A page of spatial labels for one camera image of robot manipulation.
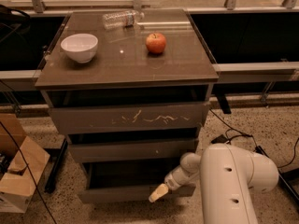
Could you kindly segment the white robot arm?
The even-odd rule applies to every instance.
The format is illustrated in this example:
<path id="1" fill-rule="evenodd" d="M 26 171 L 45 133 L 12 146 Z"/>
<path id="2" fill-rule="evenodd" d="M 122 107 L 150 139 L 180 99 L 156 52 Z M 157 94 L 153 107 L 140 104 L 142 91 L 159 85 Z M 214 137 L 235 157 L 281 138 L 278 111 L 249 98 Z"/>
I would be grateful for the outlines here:
<path id="1" fill-rule="evenodd" d="M 278 168 L 265 155 L 227 144 L 214 144 L 202 154 L 188 152 L 149 196 L 154 203 L 168 192 L 200 181 L 204 224 L 258 224 L 250 197 L 278 184 Z"/>

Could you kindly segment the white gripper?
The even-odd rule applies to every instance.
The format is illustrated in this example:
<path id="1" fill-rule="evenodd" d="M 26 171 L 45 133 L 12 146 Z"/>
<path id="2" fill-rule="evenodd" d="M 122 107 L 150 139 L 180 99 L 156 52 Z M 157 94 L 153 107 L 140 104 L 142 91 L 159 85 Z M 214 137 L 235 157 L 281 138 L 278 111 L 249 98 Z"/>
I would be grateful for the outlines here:
<path id="1" fill-rule="evenodd" d="M 174 170 L 169 172 L 164 178 L 164 184 L 159 185 L 149 196 L 149 201 L 151 203 L 156 202 L 164 195 L 168 193 L 169 190 L 177 190 L 182 186 L 185 186 L 196 180 L 199 176 L 199 171 L 195 173 L 188 172 L 181 166 L 176 167 Z"/>

